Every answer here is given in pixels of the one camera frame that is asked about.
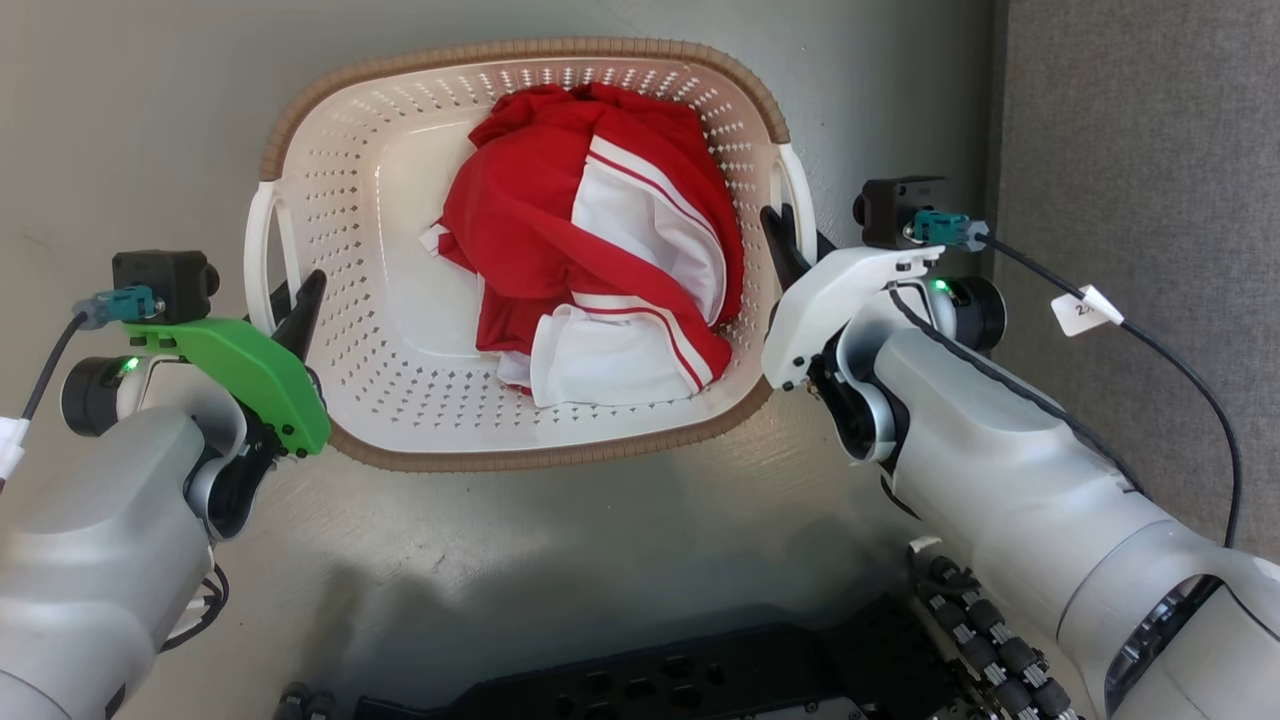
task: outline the cable label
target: cable label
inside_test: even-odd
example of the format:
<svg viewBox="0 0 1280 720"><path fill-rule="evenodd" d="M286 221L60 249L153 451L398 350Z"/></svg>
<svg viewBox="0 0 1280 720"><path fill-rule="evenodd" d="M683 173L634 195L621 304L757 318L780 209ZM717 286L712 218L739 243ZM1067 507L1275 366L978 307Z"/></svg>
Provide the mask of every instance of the cable label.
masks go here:
<svg viewBox="0 0 1280 720"><path fill-rule="evenodd" d="M1107 323L1119 325L1124 322L1124 315L1093 286L1087 284L1080 290L1084 292L1084 300L1064 295L1050 304L1066 337L1075 337Z"/></svg>

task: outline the connector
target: connector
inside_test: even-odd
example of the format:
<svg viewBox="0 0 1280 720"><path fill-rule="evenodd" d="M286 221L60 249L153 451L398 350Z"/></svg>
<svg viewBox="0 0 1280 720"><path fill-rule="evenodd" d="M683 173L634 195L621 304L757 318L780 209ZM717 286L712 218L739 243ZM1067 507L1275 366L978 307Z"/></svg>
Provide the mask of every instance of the connector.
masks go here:
<svg viewBox="0 0 1280 720"><path fill-rule="evenodd" d="M22 441L27 437L29 427L31 420L0 418L0 489L26 455Z"/></svg>
<svg viewBox="0 0 1280 720"><path fill-rule="evenodd" d="M164 313L164 300L156 300L150 287L133 286L124 290L100 292L81 300L72 307L72 315L84 313L88 320L82 331L96 331L108 323L140 323Z"/></svg>
<svg viewBox="0 0 1280 720"><path fill-rule="evenodd" d="M969 241L968 227L969 215L922 210L902 228L902 236L918 245L964 245Z"/></svg>

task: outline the cable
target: cable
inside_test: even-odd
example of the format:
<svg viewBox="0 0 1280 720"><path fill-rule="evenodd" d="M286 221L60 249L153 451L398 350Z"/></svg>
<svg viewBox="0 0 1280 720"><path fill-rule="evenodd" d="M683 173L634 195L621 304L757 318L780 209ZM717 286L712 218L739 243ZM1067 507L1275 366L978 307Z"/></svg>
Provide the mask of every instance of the cable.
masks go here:
<svg viewBox="0 0 1280 720"><path fill-rule="evenodd" d="M1074 284L1064 281L1062 278L1060 278L1056 274L1053 274L1052 272L1050 272L1050 269L1046 268L1044 265L1041 265L1039 263L1037 263L1036 260L1032 260L1030 258L1023 255L1018 250L1014 250L1012 247L1005 245L1004 242L1000 242L995 237L992 237L989 234L978 233L978 236L974 240L977 240L978 242L984 242L984 243L989 245L991 247L993 247L993 249L1004 252L1009 258L1011 258L1011 259L1016 260L1018 263L1020 263L1024 268L1032 270L1037 275L1039 275L1039 277L1047 279L1048 282L1053 283L1055 286L1057 286L1057 288L1061 290L1062 292L1065 292L1065 293L1075 297L1076 300L1084 300L1084 292L1082 292L1080 288L1078 288Z"/></svg>
<svg viewBox="0 0 1280 720"><path fill-rule="evenodd" d="M906 512L908 515L915 518L916 520L920 519L920 516L915 514L915 510L911 510L910 506L908 506L905 502L899 500L896 495L893 495L893 491L888 487L888 479L884 475L881 475L881 489L884 491L884 497L887 497L890 502L896 505L899 510Z"/></svg>
<svg viewBox="0 0 1280 720"><path fill-rule="evenodd" d="M184 626L180 629L178 634L166 639L164 644L160 646L160 652L169 652L170 650L182 646L191 638L207 630L209 626L214 624L214 620L218 620L218 616L221 614L223 609L227 607L227 600L230 598L232 594L232 587L230 583L227 580L227 573L223 571L221 566L214 565L214 574L218 575L218 583L221 585L221 588L212 588L214 583L210 582L209 578L201 580L201 584L212 589L215 597L218 597L219 600L214 605L211 605L207 611L205 611L205 614L200 618L200 620L196 621L195 625Z"/></svg>
<svg viewBox="0 0 1280 720"><path fill-rule="evenodd" d="M1048 268L1041 265L1036 260L1032 260L1027 255L1023 255L1018 250L1014 250L989 234L979 233L977 240L989 245L1000 252L1004 252L1028 270L1055 284L1059 290L1070 293L1078 300L1084 300L1084 292L1050 272ZM1239 439L1235 437L1235 427L1231 425L1231 420L1226 416L1226 410L1222 409L1222 404L1219 401L1213 391L1210 389L1204 379L1201 378L1199 373L1192 369L1192 366L1188 365L1187 361L1183 360L1176 352L1165 347L1164 343L1151 337L1147 331L1139 328L1128 319L1120 323L1120 328L1142 341L1143 345L1155 350L1156 354L1165 360L1169 360L1175 368L1178 368L1183 377L1190 380L1190 383L1196 386L1196 389L1204 396L1204 400L1208 401L1213 414L1217 415L1217 421L1222 425L1222 433L1226 436L1226 447L1231 455L1231 500L1226 512L1226 532L1224 533L1222 547L1235 547L1235 533L1240 524L1240 503L1242 497L1244 496L1244 462L1240 456Z"/></svg>
<svg viewBox="0 0 1280 720"><path fill-rule="evenodd" d="M1222 409L1222 404L1219 402L1217 396L1213 391L1208 388L1204 379L1187 364L1185 360L1179 357L1172 350L1169 350L1161 345L1156 338L1151 337L1147 331L1139 328L1138 325L1125 320L1120 324L1121 328L1129 331L1129 334L1140 340L1147 347L1155 350L1161 357L1169 360L1178 368L1181 374L1196 386L1196 389L1204 396L1208 401L1208 406L1213 409L1213 414L1217 415L1217 421L1222 425L1222 433L1226 434L1226 447L1231 454L1231 503L1226 511L1226 533L1224 533L1222 547L1235 547L1235 530L1240 524L1240 498L1244 495L1244 468L1240 457L1240 443L1235 437L1235 427L1231 425L1230 418L1226 416L1226 410Z"/></svg>
<svg viewBox="0 0 1280 720"><path fill-rule="evenodd" d="M49 389L49 380L54 378L54 370L58 369L58 361L61 360L63 352L67 350L67 345L72 341L72 336L79 329L84 322L88 320L88 315L84 313L77 313L72 318L70 323L67 323L67 329L63 331L63 336L58 338L54 343L54 350L49 354L49 360L45 360L45 369L40 372L40 379L36 380L35 389L31 391L31 398L27 400L27 409L22 411L23 420L31 420L36 416L36 407L40 406L40 398L45 396L45 391Z"/></svg>
<svg viewBox="0 0 1280 720"><path fill-rule="evenodd" d="M1051 418L1062 420L1064 423L1066 423L1069 428L1071 428L1075 432L1075 434L1088 441L1089 445L1092 445L1093 448L1097 450L1100 455L1110 460L1111 464L1115 465L1117 470L1120 470L1120 474L1124 475L1126 480L1129 480L1129 484L1133 486L1132 491L1125 491L1125 492L1140 492L1142 495L1147 495L1147 492L1142 488L1142 484L1138 482L1137 477L1134 475L1129 465L1115 451L1107 447L1107 445L1102 442L1102 438L1100 438L1097 433L1094 433L1083 423L1069 415L1065 410L1053 406L1052 402L1041 397L1039 393L1027 389L1025 387L1015 382L1012 378L1005 375L1004 373L996 370L987 363L983 363L982 360L972 355L964 347L959 346L954 340L940 333L933 325L924 322L919 315L915 314L915 310L911 310L911 307L902 301L902 297L899 296L896 288L890 288L888 293L893 299L893 305L899 309L899 311L906 315L906 319L913 325L919 328L929 340L937 342L943 348L946 348L947 352L955 355L960 360L964 360L965 363L972 365L973 369L978 370L987 378L1005 386L1005 389L1007 389L1009 392L1016 395L1018 397L1021 397L1023 400L1032 402Z"/></svg>

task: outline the brown basket rim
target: brown basket rim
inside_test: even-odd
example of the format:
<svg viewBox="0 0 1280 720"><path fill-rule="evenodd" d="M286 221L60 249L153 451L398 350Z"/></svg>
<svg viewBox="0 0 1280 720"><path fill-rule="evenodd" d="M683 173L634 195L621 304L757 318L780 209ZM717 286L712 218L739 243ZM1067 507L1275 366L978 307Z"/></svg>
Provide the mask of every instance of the brown basket rim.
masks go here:
<svg viewBox="0 0 1280 720"><path fill-rule="evenodd" d="M339 90L404 73L434 70L452 65L475 65L500 60L529 60L539 58L648 58L653 60L682 60L718 72L739 86L751 100L764 119L769 140L777 145L791 142L791 132L782 117L778 101L764 87L755 73L746 69L733 58L698 42L678 40L652 40L636 37L561 37L552 40L504 40L500 42L481 42L439 50L420 50L392 58L365 60L325 73L300 92L280 113L271 136L262 151L259 179L273 182L284 174L284 156L288 154L293 135L302 120L321 101Z"/></svg>
<svg viewBox="0 0 1280 720"><path fill-rule="evenodd" d="M654 60L680 60L714 70L732 81L764 119L769 140L777 145L791 142L787 122L778 101L760 78L741 63L698 42L678 40L653 40L635 37L561 37L504 40L481 42L438 50L421 50L392 58L365 60L324 74L300 92L280 114L259 168L259 179L273 182L284 174L284 158L302 120L330 95L371 79L431 70L452 65L474 65L502 60L529 60L552 58L646 58ZM579 462L595 462L631 457L646 452L671 450L722 436L755 414L773 388L762 377L755 387L733 407L700 423L636 436L630 438L549 447L545 450L494 451L494 452L396 452L383 450L356 438L330 416L333 433L329 437L338 452L384 470L404 473L467 473L486 470L522 470L552 468Z"/></svg>

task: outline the laundry basket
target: laundry basket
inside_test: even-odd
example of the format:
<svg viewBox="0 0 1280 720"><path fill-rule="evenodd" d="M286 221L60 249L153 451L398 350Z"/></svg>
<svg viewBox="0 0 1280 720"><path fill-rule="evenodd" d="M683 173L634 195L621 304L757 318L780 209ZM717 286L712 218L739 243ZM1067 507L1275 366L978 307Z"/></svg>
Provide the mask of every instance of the laundry basket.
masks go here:
<svg viewBox="0 0 1280 720"><path fill-rule="evenodd" d="M742 311L723 329L733 357L687 400L536 407L475 350L475 281L419 242L472 150L467 133L498 99L586 82L695 108L733 196L745 246ZM274 327L274 214L291 296L314 269L329 279L307 363L324 387L330 443L390 470L562 465L724 433L769 396L760 350L778 290L760 208L792 202L801 250L812 260L817 247L809 188L773 96L732 58L689 42L490 42L339 69L285 109L260 181L244 237L251 320Z"/></svg>

